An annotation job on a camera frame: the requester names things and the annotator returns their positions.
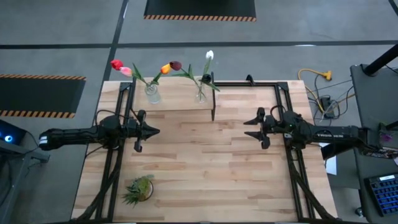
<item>gray floor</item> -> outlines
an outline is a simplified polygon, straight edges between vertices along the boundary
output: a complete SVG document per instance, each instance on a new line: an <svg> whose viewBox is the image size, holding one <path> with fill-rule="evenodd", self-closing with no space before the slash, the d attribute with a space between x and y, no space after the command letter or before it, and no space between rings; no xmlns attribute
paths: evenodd
<svg viewBox="0 0 398 224"><path fill-rule="evenodd" d="M1 44L110 44L122 0L2 0ZM309 41L398 39L398 17L387 0L352 1L256 1L257 22L145 21L145 0L130 1L120 43ZM241 80L251 74L257 80L291 80L301 68L333 71L330 82L349 80L349 66L369 63L390 45L332 47L215 47L213 71L217 80ZM171 60L203 66L209 48L118 49L115 58L134 62L142 73L153 76ZM74 119L7 118L37 137L48 128L87 127L93 120L109 49L0 50L0 73L84 75L86 87ZM398 66L398 61L391 63ZM313 88L315 75L304 73ZM124 77L112 71L111 80ZM348 82L320 92L340 96ZM332 125L360 125L354 98L347 114ZM85 147L51 151L50 162L31 168L12 214L13 223L60 222L70 218L78 187ZM339 217L364 221L353 214L359 206L355 190L332 187Z"/></svg>

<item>hazard stripe tape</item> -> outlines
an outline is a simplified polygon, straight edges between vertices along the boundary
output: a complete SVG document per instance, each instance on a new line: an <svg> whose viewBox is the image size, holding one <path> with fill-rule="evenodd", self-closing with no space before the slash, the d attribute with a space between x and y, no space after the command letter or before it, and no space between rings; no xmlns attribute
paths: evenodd
<svg viewBox="0 0 398 224"><path fill-rule="evenodd" d="M81 76L62 76L62 75L17 75L17 74L0 74L0 78L34 78L34 79L60 79L60 80L86 80Z"/></svg>
<svg viewBox="0 0 398 224"><path fill-rule="evenodd" d="M256 22L257 18L251 16L179 16L179 15L146 15L144 19L158 20L194 20L194 21L237 21Z"/></svg>
<svg viewBox="0 0 398 224"><path fill-rule="evenodd" d="M18 116L26 118L74 118L74 113L55 111L13 111L0 110L0 116Z"/></svg>

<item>metal pole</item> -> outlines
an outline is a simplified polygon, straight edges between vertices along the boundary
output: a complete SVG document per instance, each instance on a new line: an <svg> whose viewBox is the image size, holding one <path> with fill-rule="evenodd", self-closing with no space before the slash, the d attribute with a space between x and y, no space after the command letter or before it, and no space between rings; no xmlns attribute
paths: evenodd
<svg viewBox="0 0 398 224"><path fill-rule="evenodd" d="M392 60L398 57L398 44L393 46L390 50L372 62L370 65L363 68L363 72L371 77L376 76L375 74L380 68L386 66Z"/></svg>

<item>orange tulip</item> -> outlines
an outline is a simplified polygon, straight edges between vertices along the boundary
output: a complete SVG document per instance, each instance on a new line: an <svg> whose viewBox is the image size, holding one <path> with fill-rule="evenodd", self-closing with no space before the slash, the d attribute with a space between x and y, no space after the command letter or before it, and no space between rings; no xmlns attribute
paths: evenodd
<svg viewBox="0 0 398 224"><path fill-rule="evenodd" d="M163 75L167 75L169 74L169 72L171 71L172 67L170 66L170 64L168 63L167 65L163 66L162 69L160 69L160 72Z"/></svg>

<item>black desk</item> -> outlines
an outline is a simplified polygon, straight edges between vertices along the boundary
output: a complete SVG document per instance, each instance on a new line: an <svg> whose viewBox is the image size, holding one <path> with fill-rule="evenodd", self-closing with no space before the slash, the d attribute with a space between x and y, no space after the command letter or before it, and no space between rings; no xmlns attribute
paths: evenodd
<svg viewBox="0 0 398 224"><path fill-rule="evenodd" d="M369 77L360 66L354 65L350 69L362 127L377 129L380 122L388 124L397 121L398 74L382 68L378 76ZM361 205L366 219L371 223L398 223L398 215L379 216L364 184L364 179L368 177L398 173L398 166L392 159L363 156L359 149L355 149L354 153L361 187Z"/></svg>

